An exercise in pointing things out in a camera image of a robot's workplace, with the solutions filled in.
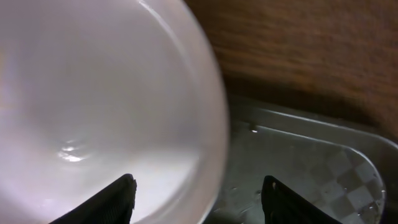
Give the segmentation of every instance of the metal tray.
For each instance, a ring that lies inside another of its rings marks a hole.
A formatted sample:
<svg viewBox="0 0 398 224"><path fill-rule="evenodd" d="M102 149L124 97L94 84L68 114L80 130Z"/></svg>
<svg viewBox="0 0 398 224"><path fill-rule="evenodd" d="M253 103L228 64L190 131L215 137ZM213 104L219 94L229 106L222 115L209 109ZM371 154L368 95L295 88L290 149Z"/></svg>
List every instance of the metal tray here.
<svg viewBox="0 0 398 224"><path fill-rule="evenodd" d="M238 96L230 96L229 109L228 165L206 224L264 223L265 175L343 224L393 223L394 142L373 128Z"/></svg>

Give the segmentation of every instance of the wood grain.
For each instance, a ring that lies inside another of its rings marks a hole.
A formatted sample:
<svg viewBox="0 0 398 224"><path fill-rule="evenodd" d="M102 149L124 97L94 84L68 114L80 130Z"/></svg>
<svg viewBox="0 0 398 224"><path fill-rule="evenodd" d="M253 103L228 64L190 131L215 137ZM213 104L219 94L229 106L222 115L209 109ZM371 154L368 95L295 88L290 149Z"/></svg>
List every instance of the wood grain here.
<svg viewBox="0 0 398 224"><path fill-rule="evenodd" d="M398 1L186 3L229 91L398 136Z"/></svg>

